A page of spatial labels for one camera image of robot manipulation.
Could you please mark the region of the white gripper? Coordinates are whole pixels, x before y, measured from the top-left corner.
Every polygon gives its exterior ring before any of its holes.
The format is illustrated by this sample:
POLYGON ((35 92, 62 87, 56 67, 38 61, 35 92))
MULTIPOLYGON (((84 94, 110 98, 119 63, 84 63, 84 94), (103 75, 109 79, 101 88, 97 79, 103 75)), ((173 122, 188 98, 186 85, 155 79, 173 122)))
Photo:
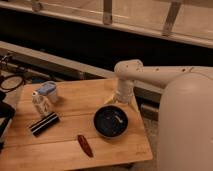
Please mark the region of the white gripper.
POLYGON ((131 100, 132 96, 134 95, 133 89, 134 89, 133 81, 119 79, 117 83, 117 88, 115 91, 115 96, 114 95, 110 96, 105 101, 104 104, 105 105, 114 104, 116 100, 121 103, 129 103, 131 101, 132 109, 135 112, 140 113, 136 100, 134 98, 131 100))

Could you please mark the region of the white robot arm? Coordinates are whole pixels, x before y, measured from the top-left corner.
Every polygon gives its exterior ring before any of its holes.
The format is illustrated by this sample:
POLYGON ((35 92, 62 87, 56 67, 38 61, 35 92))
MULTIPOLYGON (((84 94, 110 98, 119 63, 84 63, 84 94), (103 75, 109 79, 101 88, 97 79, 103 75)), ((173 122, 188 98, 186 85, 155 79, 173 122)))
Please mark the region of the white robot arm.
POLYGON ((136 81, 163 89, 158 116, 158 171, 213 171, 213 67, 145 66, 138 59, 114 67, 110 101, 131 103, 136 81))

